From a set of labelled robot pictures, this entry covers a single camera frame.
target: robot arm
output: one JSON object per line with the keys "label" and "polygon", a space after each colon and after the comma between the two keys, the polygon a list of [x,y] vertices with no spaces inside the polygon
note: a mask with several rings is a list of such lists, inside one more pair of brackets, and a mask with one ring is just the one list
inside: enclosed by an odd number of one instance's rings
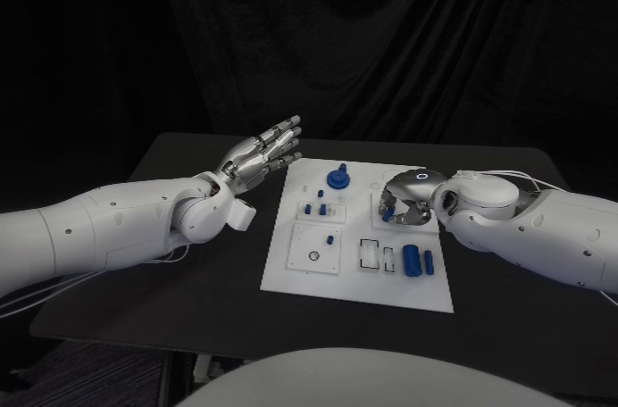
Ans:
{"label": "robot arm", "polygon": [[297,116],[225,155],[215,172],[95,188],[0,214],[0,296],[47,278],[117,270],[206,242],[225,224],[245,231],[255,209],[235,196],[300,159]]}
{"label": "robot arm", "polygon": [[[410,208],[391,215],[397,199]],[[489,172],[460,170],[446,179],[410,170],[385,184],[379,214],[421,225],[430,209],[469,249],[569,285],[618,293],[618,203],[557,188],[527,192]]]}

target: table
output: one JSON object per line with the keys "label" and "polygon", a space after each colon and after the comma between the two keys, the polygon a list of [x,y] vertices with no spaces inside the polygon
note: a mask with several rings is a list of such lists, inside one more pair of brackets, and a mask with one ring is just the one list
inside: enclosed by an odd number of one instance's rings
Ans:
{"label": "table", "polygon": [[[133,181],[213,170],[238,137],[159,136]],[[533,148],[303,139],[304,157],[457,169],[522,170],[564,187]],[[286,170],[242,199],[245,233],[225,228],[177,263],[111,271],[65,291],[33,321],[34,336],[260,359],[316,347],[413,353],[540,390],[618,398],[618,310],[599,293],[537,276],[440,234],[455,314],[260,291]]]}

